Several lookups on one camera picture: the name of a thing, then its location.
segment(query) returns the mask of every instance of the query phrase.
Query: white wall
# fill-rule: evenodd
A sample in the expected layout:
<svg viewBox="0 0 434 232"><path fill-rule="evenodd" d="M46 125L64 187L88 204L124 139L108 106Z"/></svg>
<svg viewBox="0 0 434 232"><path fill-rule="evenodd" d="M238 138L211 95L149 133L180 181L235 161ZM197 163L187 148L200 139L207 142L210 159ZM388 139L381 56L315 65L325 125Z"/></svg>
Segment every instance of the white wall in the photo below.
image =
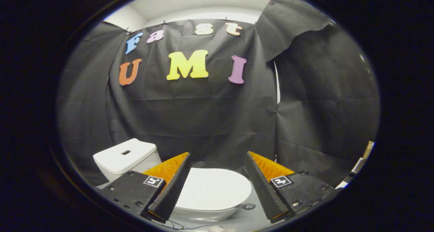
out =
<svg viewBox="0 0 434 232"><path fill-rule="evenodd" d="M128 31L136 31L144 28L146 20L130 5L126 5L104 19Z"/></svg>
<svg viewBox="0 0 434 232"><path fill-rule="evenodd" d="M166 14L161 17L149 20L146 22L145 27L157 25L166 22L179 21L179 20L189 20L189 19L225 19L240 22L255 23L262 11L241 8L241 7L229 7L229 6L219 6L219 7L202 7L193 8L184 11L179 11L172 14Z"/></svg>

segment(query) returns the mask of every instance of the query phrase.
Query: black backdrop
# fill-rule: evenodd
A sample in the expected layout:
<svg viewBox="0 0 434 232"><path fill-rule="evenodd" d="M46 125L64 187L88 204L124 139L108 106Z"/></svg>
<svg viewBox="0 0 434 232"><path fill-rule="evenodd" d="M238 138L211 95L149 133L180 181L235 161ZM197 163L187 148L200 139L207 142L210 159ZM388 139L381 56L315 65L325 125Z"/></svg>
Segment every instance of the black backdrop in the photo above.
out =
<svg viewBox="0 0 434 232"><path fill-rule="evenodd" d="M130 228L108 217L71 185L70 181L86 187L78 184L80 179L65 178L46 142L52 130L57 89L52 82L58 79L59 65L63 64L54 63L53 57L67 36L111 1L4 0L8 10L4 25L11 35L5 36L9 52L6 65L11 69L4 85L4 102L10 102L5 105L6 130L11 129L6 133L3 152L11 171L6 172L4 195L6 230ZM312 217L317 221L309 217L302 225L321 231L425 231L430 221L430 210L425 207L430 182L421 174L429 170L427 154L431 150L426 131L431 77L425 73L432 66L425 53L430 43L426 25L431 17L427 11L432 5L429 0L323 1L315 5L333 11L376 66L381 86L381 129L371 161L358 177L332 206ZM75 205L81 207L80 212L72 209Z"/></svg>
<svg viewBox="0 0 434 232"><path fill-rule="evenodd" d="M107 182L93 154L131 138L156 144L163 161L190 152L194 167L245 174L244 154L253 151L333 186L349 174L379 118L374 74L357 44L301 0L270 0L255 25L229 21L240 36L227 33L226 22L168 22L128 35L101 23L78 45L60 82L59 130L92 185ZM195 34L201 23L213 33ZM163 39L148 44L159 30ZM126 55L126 41L139 33ZM208 51L209 76L167 80L168 55L195 50ZM243 84L228 81L232 56L247 60ZM138 58L135 81L120 85L119 66Z"/></svg>

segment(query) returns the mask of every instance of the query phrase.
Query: toilet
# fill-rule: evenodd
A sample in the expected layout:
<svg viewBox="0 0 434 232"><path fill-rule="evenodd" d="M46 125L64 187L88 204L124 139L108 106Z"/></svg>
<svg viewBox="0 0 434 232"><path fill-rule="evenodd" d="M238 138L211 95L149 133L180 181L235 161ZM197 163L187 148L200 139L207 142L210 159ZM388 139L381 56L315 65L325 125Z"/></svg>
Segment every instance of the toilet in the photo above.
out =
<svg viewBox="0 0 434 232"><path fill-rule="evenodd" d="M171 218L221 221L233 215L252 191L243 175L224 169L191 168Z"/></svg>
<svg viewBox="0 0 434 232"><path fill-rule="evenodd" d="M104 176L113 182L127 171L144 172L161 163L155 144L130 139L93 155Z"/></svg>

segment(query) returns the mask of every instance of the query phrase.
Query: black sticker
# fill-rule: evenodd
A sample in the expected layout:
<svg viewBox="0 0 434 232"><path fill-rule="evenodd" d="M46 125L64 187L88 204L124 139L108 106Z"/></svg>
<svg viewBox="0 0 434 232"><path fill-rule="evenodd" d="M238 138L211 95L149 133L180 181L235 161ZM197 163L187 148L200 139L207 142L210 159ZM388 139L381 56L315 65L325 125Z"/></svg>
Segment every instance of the black sticker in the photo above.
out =
<svg viewBox="0 0 434 232"><path fill-rule="evenodd" d="M276 187L282 187L282 186L286 186L288 184L291 184L292 182L285 176L280 176L277 178L272 178L271 182L273 182L273 184Z"/></svg>
<svg viewBox="0 0 434 232"><path fill-rule="evenodd" d="M162 178L149 176L148 178L146 178L146 180L143 182L143 184L147 184L147 185L154 186L154 187L159 187L162 182L163 182Z"/></svg>

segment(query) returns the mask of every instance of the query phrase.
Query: black fabric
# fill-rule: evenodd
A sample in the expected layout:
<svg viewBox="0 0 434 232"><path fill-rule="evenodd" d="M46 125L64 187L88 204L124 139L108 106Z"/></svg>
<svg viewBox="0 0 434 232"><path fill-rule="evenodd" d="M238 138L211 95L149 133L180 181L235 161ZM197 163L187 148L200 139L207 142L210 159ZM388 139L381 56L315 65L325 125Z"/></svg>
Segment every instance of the black fabric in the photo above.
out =
<svg viewBox="0 0 434 232"><path fill-rule="evenodd" d="M299 34L320 30L331 22L327 15L302 0L270 0L256 23L265 60L286 50Z"/></svg>
<svg viewBox="0 0 434 232"><path fill-rule="evenodd" d="M195 34L200 23L211 23L213 33ZM113 144L131 138L156 144L161 160L191 153L194 167L243 171L244 154L253 151L273 159L276 130L276 76L265 63L254 25L236 22L240 36L226 32L224 20L185 20L144 28L137 47L125 55L126 44L115 56L106 95ZM150 44L155 31L164 38ZM172 52L189 59L207 50L207 78L167 80ZM228 80L232 56L247 60L244 84ZM135 81L120 85L119 66L141 58Z"/></svg>
<svg viewBox="0 0 434 232"><path fill-rule="evenodd" d="M378 128L378 90L366 56L348 34L328 25L296 37L275 62L277 161L338 185Z"/></svg>
<svg viewBox="0 0 434 232"><path fill-rule="evenodd" d="M193 167L246 175L243 155L252 151L277 154L278 163L332 186L348 175L374 139L379 114L358 45L301 0L270 0L256 25L236 22L240 36L228 34L225 22L176 21L130 35L101 24L77 47L60 82L58 119L64 149L87 181L107 182L93 154L131 138L156 144L162 161L190 152ZM200 23L211 23L213 33L195 34ZM158 30L164 38L147 44ZM168 55L189 59L196 50L208 51L209 76L167 80ZM234 55L247 60L241 85L228 80ZM120 65L139 58L135 81L120 85Z"/></svg>
<svg viewBox="0 0 434 232"><path fill-rule="evenodd" d="M113 146L105 114L107 74L124 29L101 23L77 45L65 66L57 93L57 121L63 149L92 185L108 180L93 154Z"/></svg>

